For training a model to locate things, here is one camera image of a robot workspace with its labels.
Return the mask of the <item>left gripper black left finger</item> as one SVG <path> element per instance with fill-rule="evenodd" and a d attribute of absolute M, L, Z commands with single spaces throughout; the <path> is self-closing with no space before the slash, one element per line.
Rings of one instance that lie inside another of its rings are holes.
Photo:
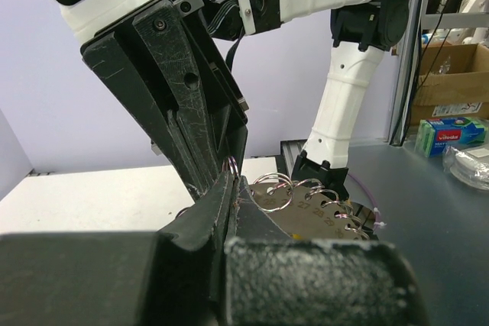
<path fill-rule="evenodd" d="M 159 231 L 1 238 L 3 325 L 200 325 L 222 301 L 233 176 Z"/>

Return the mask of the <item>silver round keyring disc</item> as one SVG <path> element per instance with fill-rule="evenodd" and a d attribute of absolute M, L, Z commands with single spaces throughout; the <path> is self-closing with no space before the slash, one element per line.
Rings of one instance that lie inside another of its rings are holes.
<path fill-rule="evenodd" d="M 347 200 L 317 179 L 291 179 L 269 172 L 240 182 L 230 214 L 233 237 L 285 240 L 370 240 L 363 221 Z"/>

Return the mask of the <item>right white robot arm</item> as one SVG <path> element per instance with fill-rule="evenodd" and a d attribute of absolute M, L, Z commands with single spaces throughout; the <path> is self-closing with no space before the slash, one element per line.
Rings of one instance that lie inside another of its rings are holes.
<path fill-rule="evenodd" d="M 407 0 L 149 0 L 81 54 L 200 199 L 223 170 L 239 169 L 248 135 L 235 49 L 222 56 L 215 39 L 239 44 L 322 10 L 331 12 L 331 62 L 292 178 L 317 179 L 346 200 L 352 130 L 378 64 L 406 30 Z"/>

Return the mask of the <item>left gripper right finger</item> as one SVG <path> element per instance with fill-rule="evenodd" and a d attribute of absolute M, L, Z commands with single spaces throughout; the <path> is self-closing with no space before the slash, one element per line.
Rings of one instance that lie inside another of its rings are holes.
<path fill-rule="evenodd" d="M 427 325 L 410 265 L 378 240 L 249 240 L 223 247 L 223 318 L 228 325 Z"/>

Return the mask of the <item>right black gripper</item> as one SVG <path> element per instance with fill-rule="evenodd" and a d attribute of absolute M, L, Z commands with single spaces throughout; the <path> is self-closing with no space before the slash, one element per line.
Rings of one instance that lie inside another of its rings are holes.
<path fill-rule="evenodd" d="M 81 47 L 97 75 L 176 169 L 192 199 L 203 197 L 248 138 L 243 95 L 209 34 L 202 0 L 153 0 L 131 23 L 142 43 L 115 32 Z"/>

